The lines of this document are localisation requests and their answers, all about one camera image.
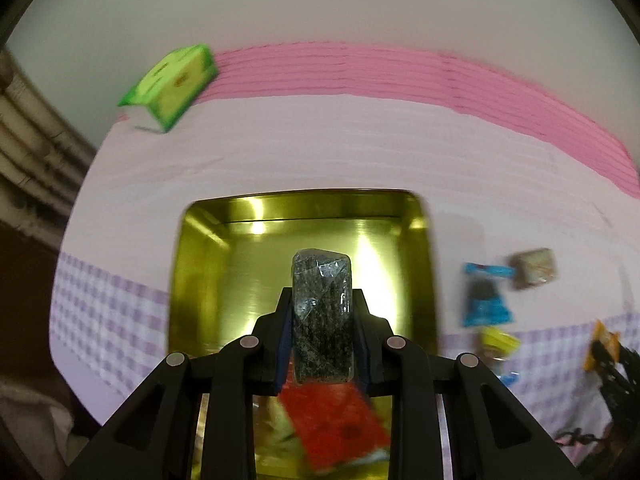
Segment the black sesame cake box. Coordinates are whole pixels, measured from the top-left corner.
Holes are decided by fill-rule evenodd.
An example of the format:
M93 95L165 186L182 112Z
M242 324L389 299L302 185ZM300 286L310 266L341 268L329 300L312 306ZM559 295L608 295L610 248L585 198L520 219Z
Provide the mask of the black sesame cake box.
M540 286L558 277L554 252L550 248L518 252L509 263L514 269L513 284L516 289Z

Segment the beige patterned curtain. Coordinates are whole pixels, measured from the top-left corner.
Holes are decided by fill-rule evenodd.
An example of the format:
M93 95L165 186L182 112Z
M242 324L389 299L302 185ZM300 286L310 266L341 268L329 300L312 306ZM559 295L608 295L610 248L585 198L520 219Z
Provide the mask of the beige patterned curtain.
M1 223L58 250L96 156L1 51Z

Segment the blue triangular candy packet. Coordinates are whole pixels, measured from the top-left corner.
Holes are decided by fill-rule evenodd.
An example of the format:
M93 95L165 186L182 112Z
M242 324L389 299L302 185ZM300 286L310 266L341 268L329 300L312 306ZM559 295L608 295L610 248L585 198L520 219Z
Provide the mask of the blue triangular candy packet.
M513 314L506 306L496 279L512 280L515 270L510 266L488 266L467 262L463 266L463 272L466 276L463 326L498 326L512 323Z

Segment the yellow date candy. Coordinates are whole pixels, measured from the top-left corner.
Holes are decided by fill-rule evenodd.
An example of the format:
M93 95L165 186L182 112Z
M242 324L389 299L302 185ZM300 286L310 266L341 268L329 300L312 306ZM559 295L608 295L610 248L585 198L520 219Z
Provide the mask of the yellow date candy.
M500 382L513 386L520 378L515 370L509 370L509 359L520 348L521 341L515 336L499 330L496 326L486 326L480 330L480 350L484 363L494 372Z

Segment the pink purple checked tablecloth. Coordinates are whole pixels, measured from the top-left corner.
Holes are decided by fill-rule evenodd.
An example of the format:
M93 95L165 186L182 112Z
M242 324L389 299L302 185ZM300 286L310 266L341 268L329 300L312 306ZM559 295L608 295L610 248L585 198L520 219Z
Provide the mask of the pink purple checked tablecloth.
M582 370L602 321L639 343L639 179L626 148L530 84L444 54L279 44L222 52L218 78L164 134L114 123L67 223L50 321L55 366L105 422L166 351L169 275L194 200L298 188L402 188L436 246L440 341L463 263L548 247L558 278L506 297L515 394L549 432L603 434Z

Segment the green tissue pack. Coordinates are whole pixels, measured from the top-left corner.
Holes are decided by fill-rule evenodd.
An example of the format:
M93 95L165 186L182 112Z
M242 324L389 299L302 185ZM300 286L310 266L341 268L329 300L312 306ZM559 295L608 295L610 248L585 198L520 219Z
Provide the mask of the green tissue pack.
M179 48L157 62L117 106L136 128L166 133L218 74L209 46Z

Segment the gold toffee tin box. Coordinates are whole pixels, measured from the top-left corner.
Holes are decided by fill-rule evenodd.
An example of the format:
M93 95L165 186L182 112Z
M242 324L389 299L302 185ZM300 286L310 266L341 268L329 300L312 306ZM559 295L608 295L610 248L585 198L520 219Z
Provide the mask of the gold toffee tin box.
M293 290L293 257L308 248L349 256L352 292L362 291L370 313L435 355L427 218L416 196L394 190L291 191L193 203L183 215L176 249L169 348L200 358L250 334L258 318L276 310L282 289ZM355 377L355 355L348 382L391 437L393 400L367 396ZM312 471L279 394L253 400L253 479L326 473L391 479L390 446L326 472Z

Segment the red snack packet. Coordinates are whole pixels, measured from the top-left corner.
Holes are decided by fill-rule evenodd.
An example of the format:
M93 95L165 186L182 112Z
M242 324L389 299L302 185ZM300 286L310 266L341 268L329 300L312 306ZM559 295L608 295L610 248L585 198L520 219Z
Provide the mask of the red snack packet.
M314 472L359 460L390 446L390 435L351 382L287 384L279 401Z

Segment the orange snack packet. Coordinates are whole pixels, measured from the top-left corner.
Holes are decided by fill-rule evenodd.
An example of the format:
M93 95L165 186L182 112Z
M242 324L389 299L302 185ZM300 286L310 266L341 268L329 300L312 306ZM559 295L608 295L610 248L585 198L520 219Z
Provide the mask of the orange snack packet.
M611 332L601 320L594 323L582 369L589 373L604 363L620 362L620 332Z

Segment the grey seaweed snack pack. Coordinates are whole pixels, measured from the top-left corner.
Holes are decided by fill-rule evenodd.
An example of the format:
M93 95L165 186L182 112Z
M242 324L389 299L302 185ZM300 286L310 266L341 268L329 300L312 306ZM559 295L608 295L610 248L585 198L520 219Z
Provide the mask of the grey seaweed snack pack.
M292 281L296 382L348 382L354 365L349 256L302 249L293 257Z

